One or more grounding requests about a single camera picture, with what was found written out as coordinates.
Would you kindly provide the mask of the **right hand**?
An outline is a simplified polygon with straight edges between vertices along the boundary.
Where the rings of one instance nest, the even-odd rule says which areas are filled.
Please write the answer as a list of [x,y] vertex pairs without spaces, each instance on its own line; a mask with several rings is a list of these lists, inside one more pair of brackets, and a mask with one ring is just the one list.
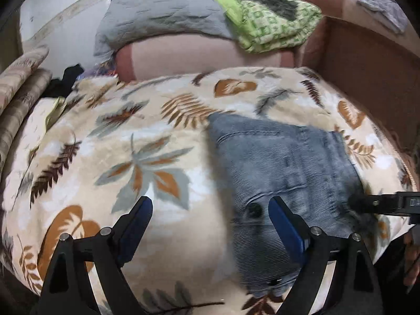
[[414,243],[413,228],[404,235],[404,285],[412,287],[419,275],[419,245]]

